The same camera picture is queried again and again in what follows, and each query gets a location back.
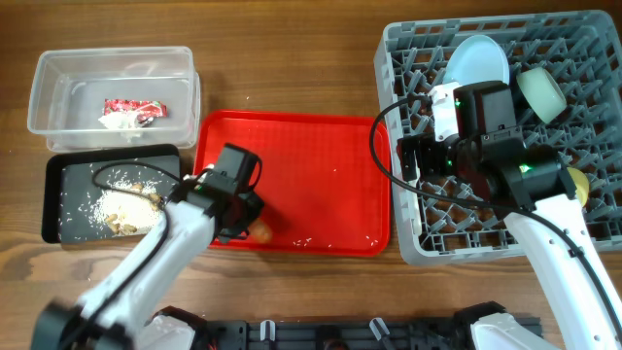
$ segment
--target clear plastic container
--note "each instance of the clear plastic container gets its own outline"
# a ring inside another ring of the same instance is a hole
[[[186,47],[44,52],[30,92],[28,129],[45,135],[55,152],[160,143],[189,148],[196,142],[200,95]],[[160,101],[168,117],[140,129],[107,129],[98,120],[106,98]]]

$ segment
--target wooden surface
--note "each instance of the wooden surface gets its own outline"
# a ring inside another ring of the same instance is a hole
[[[34,320],[52,298],[73,301],[104,278],[133,243],[63,250],[40,236],[45,139],[26,129],[28,97],[45,50],[184,45],[201,76],[203,114],[220,108],[374,116],[372,58],[394,21],[603,9],[620,1],[264,1],[100,2],[0,5],[0,349],[27,348]],[[184,153],[191,164],[192,152]],[[622,288],[622,254],[604,254]],[[374,259],[205,252],[160,306],[206,319],[367,320],[449,316],[495,300],[542,318],[561,345],[525,259],[418,268],[394,237]]]

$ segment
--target red plastic tray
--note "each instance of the red plastic tray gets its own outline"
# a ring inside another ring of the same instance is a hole
[[[213,248],[371,257],[390,235],[390,182],[369,154],[373,119],[273,112],[217,111],[200,130],[194,174],[216,162],[225,143],[263,161],[256,188],[272,240],[253,237]],[[381,124],[376,150],[389,167]]]

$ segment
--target gray dish rack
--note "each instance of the gray dish rack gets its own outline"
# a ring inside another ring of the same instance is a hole
[[[507,55],[510,79],[543,67],[569,103],[544,125],[530,109],[517,115],[527,146],[548,144],[590,181],[583,214],[599,251],[622,249],[622,48],[609,14],[602,11],[473,17],[392,23],[374,56],[380,109],[408,93],[441,84],[453,51],[484,34]],[[397,140],[433,130],[433,116],[419,102],[386,117],[392,170],[401,178]],[[481,200],[454,178],[411,182],[432,193]],[[416,265],[471,263],[524,255],[492,211],[472,210],[424,198],[393,185],[399,248]]]

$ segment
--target candy wrapper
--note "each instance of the candy wrapper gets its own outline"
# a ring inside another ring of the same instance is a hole
[[[131,129],[147,126],[155,118],[165,117],[166,106],[159,101],[106,99],[104,115],[99,121],[109,129]]]

